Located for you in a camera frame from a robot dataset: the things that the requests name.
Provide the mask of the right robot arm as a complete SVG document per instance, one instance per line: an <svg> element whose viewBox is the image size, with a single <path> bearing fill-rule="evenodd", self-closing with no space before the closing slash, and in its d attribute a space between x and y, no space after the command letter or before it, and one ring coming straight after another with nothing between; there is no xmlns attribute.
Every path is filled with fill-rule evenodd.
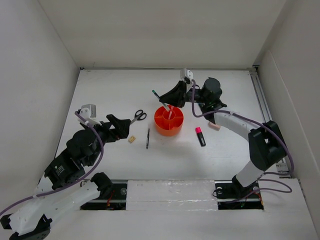
<svg viewBox="0 0 320 240"><path fill-rule="evenodd" d="M194 79L185 77L169 92L159 97L166 105L183 108L185 103L199 105L201 114L209 122L225 127L243 137L249 146L249 162L230 183L216 185L213 196L238 202L259 191L257 181L268 173L268 169L288 156L279 126L270 120L260 123L227 109L220 99L223 91L220 82L212 77L205 80L201 88Z"/></svg>

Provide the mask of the pink translucent pen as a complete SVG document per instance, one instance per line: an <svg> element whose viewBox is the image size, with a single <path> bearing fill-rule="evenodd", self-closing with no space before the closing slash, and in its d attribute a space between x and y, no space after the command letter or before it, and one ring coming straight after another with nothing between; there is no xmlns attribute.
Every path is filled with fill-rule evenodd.
<svg viewBox="0 0 320 240"><path fill-rule="evenodd" d="M168 115L168 120L172 120L175 117L175 113L174 113L174 106L172 105L170 107L170 111L169 111L169 115Z"/></svg>

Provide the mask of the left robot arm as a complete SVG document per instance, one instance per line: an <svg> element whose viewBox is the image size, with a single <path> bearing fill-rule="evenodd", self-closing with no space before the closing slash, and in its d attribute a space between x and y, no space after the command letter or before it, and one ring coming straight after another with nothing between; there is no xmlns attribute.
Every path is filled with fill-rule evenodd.
<svg viewBox="0 0 320 240"><path fill-rule="evenodd" d="M83 129L67 141L66 148L44 170L34 194L16 202L25 205L12 214L0 213L2 228L13 232L11 240L43 240L63 216L88 201L111 194L112 181L104 172L98 172L85 185L63 196L64 190L92 173L85 167L95 170L103 158L105 144L128 137L130 119L118 119L112 114L106 118L107 122L92 124L80 116Z"/></svg>

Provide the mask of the black clear gel pen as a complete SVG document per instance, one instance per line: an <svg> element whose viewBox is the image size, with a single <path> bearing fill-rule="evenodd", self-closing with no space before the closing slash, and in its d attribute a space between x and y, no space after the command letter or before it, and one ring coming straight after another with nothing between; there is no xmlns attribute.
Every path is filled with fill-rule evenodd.
<svg viewBox="0 0 320 240"><path fill-rule="evenodd" d="M156 91L153 89L152 93L156 96L156 98L160 101L160 96L156 93ZM167 104L161 102L161 104L163 105L164 109L169 112L171 109L168 107Z"/></svg>

